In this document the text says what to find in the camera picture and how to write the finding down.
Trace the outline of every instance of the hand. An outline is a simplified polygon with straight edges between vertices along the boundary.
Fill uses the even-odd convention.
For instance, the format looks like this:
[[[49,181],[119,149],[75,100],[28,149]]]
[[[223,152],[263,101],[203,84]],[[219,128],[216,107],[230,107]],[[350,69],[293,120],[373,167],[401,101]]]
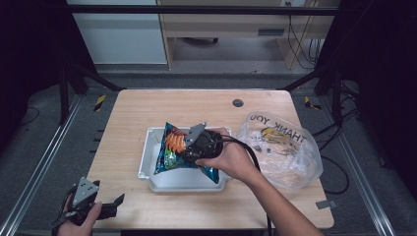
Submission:
[[[68,198],[67,203],[65,205],[64,211],[68,210],[69,200]],[[98,219],[98,216],[101,212],[102,203],[96,203],[92,209],[89,211],[86,220],[81,226],[78,226],[71,222],[70,220],[65,221],[58,229],[59,236],[90,236],[92,227],[95,224],[95,221]]]
[[[229,134],[225,128],[214,129],[213,131],[220,133],[225,140],[230,139],[226,137]],[[252,176],[260,174],[246,150],[239,144],[232,142],[223,143],[223,151],[217,158],[198,159],[196,164],[220,169],[228,176],[246,184]]]

